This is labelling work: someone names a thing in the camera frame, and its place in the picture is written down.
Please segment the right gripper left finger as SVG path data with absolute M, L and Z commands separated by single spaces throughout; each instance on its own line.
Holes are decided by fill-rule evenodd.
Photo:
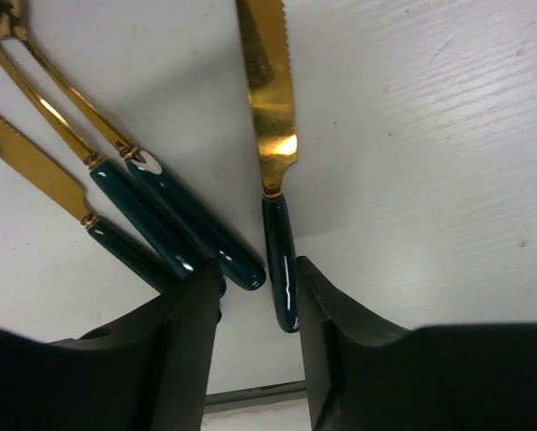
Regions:
M 0 329 L 0 430 L 198 430 L 218 322 L 214 261 L 79 339 Z

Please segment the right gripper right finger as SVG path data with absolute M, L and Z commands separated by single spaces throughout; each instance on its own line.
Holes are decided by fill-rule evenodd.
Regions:
M 408 330 L 297 261 L 314 430 L 537 430 L 537 322 Z

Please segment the gold spoon green handle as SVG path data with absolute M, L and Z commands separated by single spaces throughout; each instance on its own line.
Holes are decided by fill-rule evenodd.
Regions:
M 20 1 L 0 1 L 0 44 L 8 39 L 16 39 L 23 44 L 76 108 L 119 153 L 133 182 L 205 258 L 216 259 L 223 273 L 245 290 L 254 291 L 264 284 L 266 273 L 263 264 L 251 248 L 153 154 L 131 142 L 100 114 L 52 64 L 31 38 Z
M 206 258 L 170 222 L 163 212 L 113 161 L 105 159 L 58 112 L 0 46 L 0 66 L 13 79 L 76 156 L 87 166 L 89 175 L 101 191 L 136 228 L 157 254 L 169 264 L 175 274 L 186 277 L 203 268 Z

